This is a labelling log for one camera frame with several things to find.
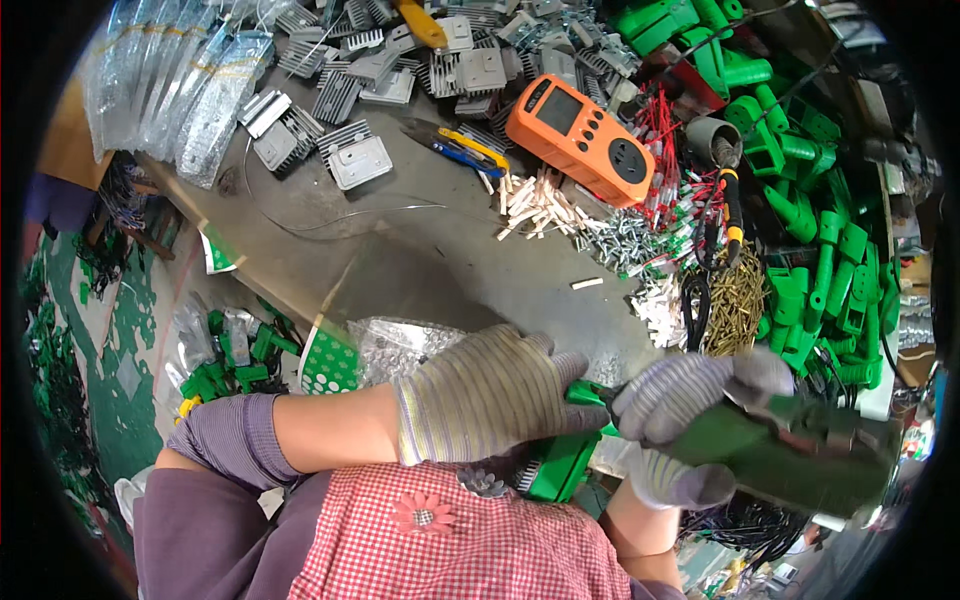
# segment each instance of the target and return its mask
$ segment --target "meter display screen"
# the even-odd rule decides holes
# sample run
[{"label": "meter display screen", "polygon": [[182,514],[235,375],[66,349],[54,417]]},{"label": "meter display screen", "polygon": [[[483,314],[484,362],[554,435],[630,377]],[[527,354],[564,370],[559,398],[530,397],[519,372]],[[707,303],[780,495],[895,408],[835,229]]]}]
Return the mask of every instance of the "meter display screen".
[{"label": "meter display screen", "polygon": [[537,111],[537,118],[562,135],[567,135],[583,106],[584,103],[555,86]]}]

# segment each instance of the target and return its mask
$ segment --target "flower appliqué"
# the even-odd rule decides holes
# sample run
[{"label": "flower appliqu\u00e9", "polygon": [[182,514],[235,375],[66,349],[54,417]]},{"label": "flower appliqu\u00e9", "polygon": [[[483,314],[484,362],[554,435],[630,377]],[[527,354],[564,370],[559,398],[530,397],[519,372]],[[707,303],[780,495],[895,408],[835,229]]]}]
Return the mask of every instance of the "flower appliqué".
[{"label": "flower appliqu\u00e9", "polygon": [[503,481],[497,481],[496,475],[487,473],[481,468],[477,470],[470,467],[457,469],[457,481],[468,492],[481,498],[499,498],[507,493],[507,486]]},{"label": "flower appliqu\u00e9", "polygon": [[450,523],[455,516],[450,514],[450,505],[441,504],[440,496],[423,492],[402,493],[398,502],[394,502],[396,512],[390,518],[396,522],[401,534],[423,533],[428,536],[444,535],[453,532]]}]

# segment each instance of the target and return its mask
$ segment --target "green patterned paper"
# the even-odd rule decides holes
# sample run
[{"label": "green patterned paper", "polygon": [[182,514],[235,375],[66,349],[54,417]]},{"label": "green patterned paper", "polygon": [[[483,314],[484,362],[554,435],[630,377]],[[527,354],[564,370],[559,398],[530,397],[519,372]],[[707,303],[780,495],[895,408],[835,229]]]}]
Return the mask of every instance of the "green patterned paper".
[{"label": "green patterned paper", "polygon": [[236,265],[227,260],[227,257],[217,249],[209,238],[202,233],[200,237],[204,240],[204,255],[206,256],[206,274],[214,275],[217,273],[226,273],[236,269]]},{"label": "green patterned paper", "polygon": [[310,330],[300,356],[300,388],[305,394],[337,394],[357,389],[362,370],[346,332],[321,321]]}]

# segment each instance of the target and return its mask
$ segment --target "work glove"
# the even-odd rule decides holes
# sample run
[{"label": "work glove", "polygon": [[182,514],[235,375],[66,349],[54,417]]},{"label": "work glove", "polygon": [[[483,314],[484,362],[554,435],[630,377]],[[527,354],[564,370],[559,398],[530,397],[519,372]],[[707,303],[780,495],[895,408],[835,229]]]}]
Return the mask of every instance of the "work glove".
[{"label": "work glove", "polygon": [[651,446],[673,442],[700,414],[723,400],[725,390],[741,401],[765,404],[773,394],[793,394],[793,376],[776,354],[756,348],[714,358],[683,354],[647,367],[613,401],[617,430],[639,442],[628,457],[636,497],[653,509],[688,510],[724,504],[736,482],[729,468],[696,468]]},{"label": "work glove", "polygon": [[545,335],[520,337],[501,324],[395,377],[400,462],[472,463],[529,440],[606,425],[604,407],[564,399],[567,386],[587,372],[587,358],[552,354]]}]

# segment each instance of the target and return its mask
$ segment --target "red checkered apron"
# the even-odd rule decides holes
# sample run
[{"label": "red checkered apron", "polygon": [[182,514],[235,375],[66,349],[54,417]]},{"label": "red checkered apron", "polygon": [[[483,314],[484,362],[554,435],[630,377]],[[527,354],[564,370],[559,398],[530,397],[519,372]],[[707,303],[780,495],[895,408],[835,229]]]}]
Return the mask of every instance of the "red checkered apron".
[{"label": "red checkered apron", "polygon": [[[289,597],[630,597],[630,578],[589,515],[512,491],[481,498],[455,473],[430,463],[337,470]],[[398,523],[413,515],[423,524],[424,511],[448,533]]]}]

